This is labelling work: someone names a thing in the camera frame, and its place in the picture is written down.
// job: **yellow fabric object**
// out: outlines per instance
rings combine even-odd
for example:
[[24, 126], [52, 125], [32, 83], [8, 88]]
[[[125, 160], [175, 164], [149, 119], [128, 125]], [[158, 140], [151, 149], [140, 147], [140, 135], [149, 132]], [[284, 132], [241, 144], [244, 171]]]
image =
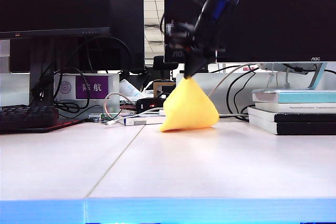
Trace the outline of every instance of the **yellow fabric object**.
[[166, 120], [160, 131], [191, 130], [218, 122], [216, 107], [192, 78], [183, 79], [163, 103]]

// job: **keyboard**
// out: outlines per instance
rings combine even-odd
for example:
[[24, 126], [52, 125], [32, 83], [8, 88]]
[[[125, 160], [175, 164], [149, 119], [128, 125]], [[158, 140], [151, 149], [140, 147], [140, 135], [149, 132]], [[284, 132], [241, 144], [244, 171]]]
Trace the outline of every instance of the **keyboard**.
[[54, 106], [4, 106], [0, 107], [0, 132], [50, 127], [58, 118], [58, 110]]

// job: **book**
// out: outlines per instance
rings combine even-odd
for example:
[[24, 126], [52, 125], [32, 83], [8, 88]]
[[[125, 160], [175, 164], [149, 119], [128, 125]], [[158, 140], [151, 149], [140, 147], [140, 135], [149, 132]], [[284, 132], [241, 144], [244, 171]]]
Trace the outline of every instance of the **book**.
[[275, 135], [336, 135], [336, 122], [270, 122], [254, 115], [249, 122]]
[[256, 102], [256, 108], [279, 113], [335, 113], [336, 103]]
[[165, 119], [166, 117], [163, 115], [144, 114], [144, 115], [139, 115], [134, 118], [124, 118], [124, 120], [122, 120], [122, 123], [125, 126], [159, 124], [159, 123], [163, 123]]
[[252, 100], [274, 103], [336, 103], [336, 90], [276, 90], [274, 92], [254, 90]]
[[336, 122], [336, 113], [278, 113], [248, 107], [248, 114], [270, 122]]

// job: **purple label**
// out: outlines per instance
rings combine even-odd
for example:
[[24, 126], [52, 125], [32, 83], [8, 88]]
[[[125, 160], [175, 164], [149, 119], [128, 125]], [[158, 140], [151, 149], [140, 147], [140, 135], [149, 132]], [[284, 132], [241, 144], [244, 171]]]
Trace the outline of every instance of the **purple label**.
[[[89, 86], [90, 99], [104, 99], [108, 94], [108, 76], [85, 76]], [[76, 99], [88, 97], [82, 76], [76, 76]]]

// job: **robotic arm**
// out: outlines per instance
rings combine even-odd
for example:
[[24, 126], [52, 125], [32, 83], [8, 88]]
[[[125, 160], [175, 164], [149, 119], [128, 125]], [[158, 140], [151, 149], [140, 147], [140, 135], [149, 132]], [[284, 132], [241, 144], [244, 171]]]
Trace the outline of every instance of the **robotic arm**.
[[225, 49], [216, 48], [216, 33], [224, 14], [239, 0], [193, 0], [202, 6], [196, 24], [171, 23], [166, 25], [166, 34], [171, 37], [171, 49], [183, 48], [185, 74], [188, 78], [211, 62]]

